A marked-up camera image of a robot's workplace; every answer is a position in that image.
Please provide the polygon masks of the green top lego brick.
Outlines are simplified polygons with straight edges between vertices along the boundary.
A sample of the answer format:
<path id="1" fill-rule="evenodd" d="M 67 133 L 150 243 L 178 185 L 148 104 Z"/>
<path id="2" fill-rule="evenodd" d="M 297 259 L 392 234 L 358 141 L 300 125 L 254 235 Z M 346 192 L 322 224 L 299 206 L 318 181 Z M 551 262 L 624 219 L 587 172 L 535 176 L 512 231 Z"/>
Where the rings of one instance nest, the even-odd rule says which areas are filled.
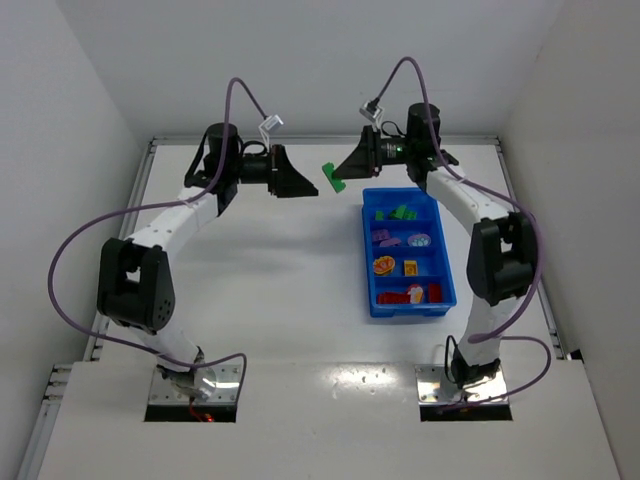
<path id="1" fill-rule="evenodd" d="M 346 189 L 346 183 L 335 176 L 335 166 L 332 162 L 323 164 L 321 170 L 336 194 L 340 194 Z"/>

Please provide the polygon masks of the green lego brick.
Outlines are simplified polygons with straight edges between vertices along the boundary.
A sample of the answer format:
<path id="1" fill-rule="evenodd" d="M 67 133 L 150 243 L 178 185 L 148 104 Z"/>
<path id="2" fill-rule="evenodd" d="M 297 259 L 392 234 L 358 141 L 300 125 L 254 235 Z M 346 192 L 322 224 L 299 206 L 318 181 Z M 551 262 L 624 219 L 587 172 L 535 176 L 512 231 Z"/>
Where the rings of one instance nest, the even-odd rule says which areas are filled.
<path id="1" fill-rule="evenodd" d="M 405 217 L 407 207 L 405 205 L 399 205 L 389 213 L 388 218 L 390 220 L 403 220 Z"/>
<path id="2" fill-rule="evenodd" d="M 323 164 L 321 170 L 336 194 L 340 194 L 346 189 L 346 183 L 335 176 L 335 166 L 332 162 Z"/>

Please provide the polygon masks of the purple curved lego brick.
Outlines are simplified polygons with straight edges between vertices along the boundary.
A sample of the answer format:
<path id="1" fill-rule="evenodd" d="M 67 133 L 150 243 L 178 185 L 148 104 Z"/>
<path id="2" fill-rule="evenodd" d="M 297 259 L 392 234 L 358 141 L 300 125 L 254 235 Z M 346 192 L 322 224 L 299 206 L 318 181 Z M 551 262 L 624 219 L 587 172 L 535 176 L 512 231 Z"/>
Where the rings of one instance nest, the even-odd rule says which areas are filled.
<path id="1" fill-rule="evenodd" d="M 371 232 L 371 239 L 373 242 L 382 242 L 389 240 L 390 238 L 391 234 L 387 229 L 377 229 Z"/>

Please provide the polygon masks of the red flower lego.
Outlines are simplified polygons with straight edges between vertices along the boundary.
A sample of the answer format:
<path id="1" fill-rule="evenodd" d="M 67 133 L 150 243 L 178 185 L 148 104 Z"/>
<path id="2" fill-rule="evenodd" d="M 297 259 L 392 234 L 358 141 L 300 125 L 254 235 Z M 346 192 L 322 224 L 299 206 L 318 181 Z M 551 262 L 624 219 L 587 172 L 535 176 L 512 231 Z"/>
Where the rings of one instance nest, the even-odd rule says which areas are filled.
<path id="1" fill-rule="evenodd" d="M 406 291 L 411 304 L 420 304 L 424 300 L 424 289 L 419 284 L 412 284 Z"/>

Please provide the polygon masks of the purple flower lego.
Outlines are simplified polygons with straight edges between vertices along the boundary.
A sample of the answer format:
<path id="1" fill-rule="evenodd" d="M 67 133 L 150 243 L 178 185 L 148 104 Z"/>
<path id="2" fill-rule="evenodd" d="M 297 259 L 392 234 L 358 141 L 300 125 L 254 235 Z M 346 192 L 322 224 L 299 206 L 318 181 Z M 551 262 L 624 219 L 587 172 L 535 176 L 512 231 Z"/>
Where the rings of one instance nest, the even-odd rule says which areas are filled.
<path id="1" fill-rule="evenodd" d="M 407 238 L 407 245 L 410 247 L 428 247 L 431 245 L 431 237 L 426 233 L 417 233 Z"/>

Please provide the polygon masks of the yellow lego piece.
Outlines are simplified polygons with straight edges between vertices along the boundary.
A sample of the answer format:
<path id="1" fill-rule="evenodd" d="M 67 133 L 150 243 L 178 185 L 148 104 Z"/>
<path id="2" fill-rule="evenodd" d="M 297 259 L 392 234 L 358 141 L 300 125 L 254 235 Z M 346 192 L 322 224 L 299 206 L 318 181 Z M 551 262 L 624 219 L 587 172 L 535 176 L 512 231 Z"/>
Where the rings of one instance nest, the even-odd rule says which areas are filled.
<path id="1" fill-rule="evenodd" d="M 419 268 L 416 260 L 404 260 L 403 272 L 405 276 L 413 277 L 419 275 Z"/>

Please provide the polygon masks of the red bottom lego brick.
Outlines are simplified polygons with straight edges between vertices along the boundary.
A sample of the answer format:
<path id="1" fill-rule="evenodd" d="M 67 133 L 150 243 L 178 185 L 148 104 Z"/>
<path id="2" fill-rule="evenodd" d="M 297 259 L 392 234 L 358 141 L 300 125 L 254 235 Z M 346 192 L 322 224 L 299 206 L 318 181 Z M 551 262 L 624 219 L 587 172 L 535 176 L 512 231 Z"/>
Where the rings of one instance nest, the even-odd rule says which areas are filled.
<path id="1" fill-rule="evenodd" d="M 378 305 L 405 305 L 411 303 L 411 296 L 406 292 L 385 291 L 376 297 Z"/>

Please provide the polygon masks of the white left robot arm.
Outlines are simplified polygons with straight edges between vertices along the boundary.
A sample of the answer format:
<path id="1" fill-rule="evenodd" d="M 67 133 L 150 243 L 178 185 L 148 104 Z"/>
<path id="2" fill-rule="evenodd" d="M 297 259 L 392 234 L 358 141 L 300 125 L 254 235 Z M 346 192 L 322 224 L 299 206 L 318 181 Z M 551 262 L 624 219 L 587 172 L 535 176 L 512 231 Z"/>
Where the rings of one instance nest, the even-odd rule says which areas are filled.
<path id="1" fill-rule="evenodd" d="M 223 214 L 241 184 L 264 185 L 283 199 L 319 194 L 291 164 L 284 146 L 265 145 L 261 152 L 249 153 L 247 145 L 234 125 L 209 126 L 178 198 L 145 227 L 124 240 L 106 241 L 101 250 L 99 313 L 133 330 L 154 351 L 162 378 L 180 390 L 211 384 L 213 371 L 173 317 L 171 265 L 178 253 Z"/>

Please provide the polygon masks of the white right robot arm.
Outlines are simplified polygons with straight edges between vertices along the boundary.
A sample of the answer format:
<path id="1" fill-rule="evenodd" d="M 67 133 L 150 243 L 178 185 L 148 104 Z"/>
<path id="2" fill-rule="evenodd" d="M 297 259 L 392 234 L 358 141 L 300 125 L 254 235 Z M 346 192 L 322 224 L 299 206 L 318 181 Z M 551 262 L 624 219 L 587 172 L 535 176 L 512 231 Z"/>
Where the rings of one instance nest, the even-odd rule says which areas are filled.
<path id="1" fill-rule="evenodd" d="M 523 315 L 539 281 L 538 228 L 520 208 L 507 210 L 506 196 L 469 180 L 442 149 L 437 107 L 411 105 L 405 134 L 391 138 L 382 135 L 383 110 L 376 100 L 360 112 L 370 123 L 334 178 L 372 178 L 385 166 L 403 165 L 464 227 L 470 236 L 466 276 L 474 297 L 464 335 L 445 358 L 444 376 L 457 391 L 494 377 L 503 334 Z"/>

